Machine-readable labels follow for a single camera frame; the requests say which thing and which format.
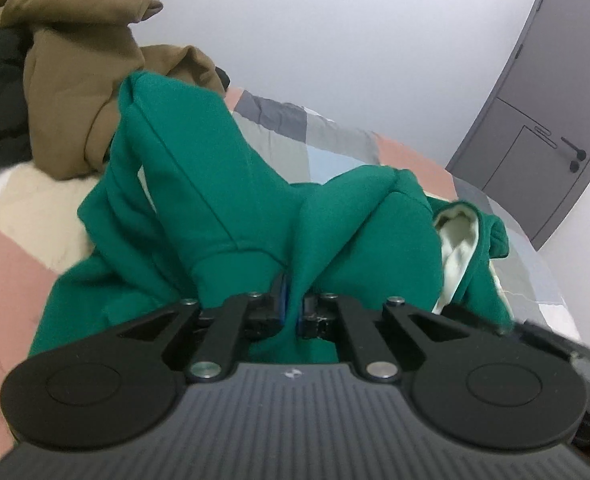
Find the pile of clothes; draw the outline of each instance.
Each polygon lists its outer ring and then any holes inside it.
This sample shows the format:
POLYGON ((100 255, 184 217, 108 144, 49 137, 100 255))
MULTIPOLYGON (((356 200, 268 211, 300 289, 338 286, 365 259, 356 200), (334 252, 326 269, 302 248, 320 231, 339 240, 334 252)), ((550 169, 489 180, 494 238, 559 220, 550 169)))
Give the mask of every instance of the pile of clothes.
POLYGON ((464 304, 509 328, 489 258, 504 224, 426 196, 413 173, 366 165, 325 184, 286 182, 246 142, 212 91, 150 72, 121 85, 104 176, 78 210, 92 255, 55 283, 31 353, 143 316, 180 298, 204 308, 288 277, 284 326, 252 346, 259 362, 336 362, 296 337, 307 291, 389 296, 440 312, 464 304))
POLYGON ((131 23, 159 0, 0 0, 0 167, 34 159, 62 180, 103 171, 122 81, 149 70, 219 94, 226 74, 194 46, 140 47, 131 23))

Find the light blue patch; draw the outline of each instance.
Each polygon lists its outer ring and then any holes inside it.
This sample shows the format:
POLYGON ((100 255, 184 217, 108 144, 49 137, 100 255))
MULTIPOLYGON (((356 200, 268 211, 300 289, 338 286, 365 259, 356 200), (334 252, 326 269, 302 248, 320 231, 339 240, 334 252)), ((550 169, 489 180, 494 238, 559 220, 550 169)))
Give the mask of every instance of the light blue patch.
POLYGON ((306 146, 309 152, 310 181, 325 184, 332 178, 363 166, 361 160, 352 156, 338 155, 333 152, 306 146))

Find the door handle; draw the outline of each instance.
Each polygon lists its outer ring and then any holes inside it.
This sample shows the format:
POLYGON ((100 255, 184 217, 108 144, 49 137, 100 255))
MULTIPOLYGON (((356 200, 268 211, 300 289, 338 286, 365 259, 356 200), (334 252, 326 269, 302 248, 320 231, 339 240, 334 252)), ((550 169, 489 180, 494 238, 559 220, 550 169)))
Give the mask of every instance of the door handle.
POLYGON ((564 142, 567 146, 571 147, 573 150, 576 151, 576 156, 578 160, 584 160, 586 158, 586 152, 584 150, 580 150, 575 144, 573 144, 570 140, 561 137, 562 142, 564 142))

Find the brown hoodie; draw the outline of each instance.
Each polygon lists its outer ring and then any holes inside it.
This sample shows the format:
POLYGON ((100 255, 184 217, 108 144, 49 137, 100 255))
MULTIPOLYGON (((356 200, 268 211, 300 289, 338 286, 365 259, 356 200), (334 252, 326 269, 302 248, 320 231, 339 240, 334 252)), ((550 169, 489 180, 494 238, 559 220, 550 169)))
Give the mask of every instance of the brown hoodie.
POLYGON ((38 168, 57 179, 103 170, 120 119, 117 92, 135 70, 223 95, 213 62, 196 47, 137 46, 128 25, 162 8, 159 0, 0 0, 0 28, 33 33, 24 91, 38 168))

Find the gray door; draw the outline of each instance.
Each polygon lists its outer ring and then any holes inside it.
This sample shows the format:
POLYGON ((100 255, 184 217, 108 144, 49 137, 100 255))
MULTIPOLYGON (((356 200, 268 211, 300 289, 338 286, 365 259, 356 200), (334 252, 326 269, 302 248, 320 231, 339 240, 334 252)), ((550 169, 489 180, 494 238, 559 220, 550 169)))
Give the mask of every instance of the gray door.
POLYGON ((538 5, 517 59, 449 168, 532 240, 590 162, 590 0, 538 5))

